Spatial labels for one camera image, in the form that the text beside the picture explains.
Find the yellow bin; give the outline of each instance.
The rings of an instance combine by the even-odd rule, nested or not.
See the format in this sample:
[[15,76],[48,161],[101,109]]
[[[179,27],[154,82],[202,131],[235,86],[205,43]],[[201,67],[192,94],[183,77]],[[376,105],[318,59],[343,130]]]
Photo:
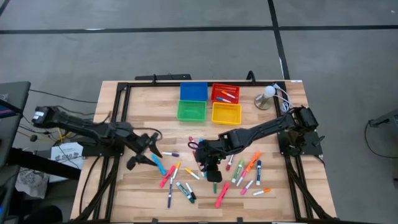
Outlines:
[[211,121],[216,124],[241,124],[242,106],[232,103],[213,103]]

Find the blue bin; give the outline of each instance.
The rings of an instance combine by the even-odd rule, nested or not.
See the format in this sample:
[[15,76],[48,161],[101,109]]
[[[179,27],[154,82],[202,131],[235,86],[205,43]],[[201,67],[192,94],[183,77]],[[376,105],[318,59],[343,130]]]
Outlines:
[[206,82],[181,83],[180,100],[206,101],[208,87]]

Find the red bin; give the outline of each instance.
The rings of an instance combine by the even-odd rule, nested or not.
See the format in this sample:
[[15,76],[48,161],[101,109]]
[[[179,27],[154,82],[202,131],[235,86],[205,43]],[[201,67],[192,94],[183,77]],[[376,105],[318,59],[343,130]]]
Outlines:
[[[225,91],[225,92],[235,96],[235,99],[225,95],[221,91]],[[239,103],[239,87],[215,83],[215,84],[213,84],[213,88],[211,89],[211,100],[213,102],[218,102],[218,103],[228,103],[228,102],[217,100],[217,97],[221,97],[222,99],[229,100],[231,103],[238,104]]]

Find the green marker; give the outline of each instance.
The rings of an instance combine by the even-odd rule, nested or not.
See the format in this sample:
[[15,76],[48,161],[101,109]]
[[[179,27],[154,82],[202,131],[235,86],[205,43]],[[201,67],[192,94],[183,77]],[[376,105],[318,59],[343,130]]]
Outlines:
[[234,183],[234,184],[235,184],[235,182],[236,182],[236,178],[238,178],[238,175],[239,175],[239,174],[241,173],[241,171],[242,171],[243,162],[244,162],[243,159],[241,159],[241,160],[239,161],[238,168],[236,169],[235,174],[234,174],[234,177],[233,177],[232,180],[231,180],[231,182]]
[[187,199],[191,202],[191,203],[195,203],[195,200],[192,198],[191,194],[188,193],[188,191],[182,187],[180,182],[177,182],[177,187],[182,191],[182,193],[187,197]]
[[213,192],[217,194],[217,182],[213,182]]

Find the white cable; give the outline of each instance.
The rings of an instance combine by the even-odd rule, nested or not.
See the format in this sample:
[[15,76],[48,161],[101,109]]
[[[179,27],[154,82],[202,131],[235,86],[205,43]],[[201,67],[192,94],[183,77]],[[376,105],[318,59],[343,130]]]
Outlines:
[[290,101],[290,96],[289,96],[289,94],[287,94],[286,91],[283,90],[281,87],[279,87],[279,85],[276,84],[276,83],[273,85],[273,87],[274,87],[275,89],[280,90],[280,91],[282,91],[283,93],[286,94],[287,100],[284,99],[283,97],[278,96],[278,95],[275,95],[275,96],[285,101],[285,102],[283,102],[283,103],[281,104],[280,109],[281,109],[284,113],[288,112],[288,110],[289,110],[290,107],[292,106],[292,103],[291,103],[291,101]]
[[281,104],[281,106],[280,106],[280,109],[284,112],[284,113],[286,113],[288,110],[289,110],[289,105],[290,105],[290,102],[289,101],[287,101],[286,99],[284,99],[283,97],[281,97],[281,96],[278,96],[278,95],[274,95],[274,96],[276,96],[276,97],[278,97],[278,98],[280,98],[280,99],[282,99],[282,100],[284,100],[285,102],[283,102],[282,104]]

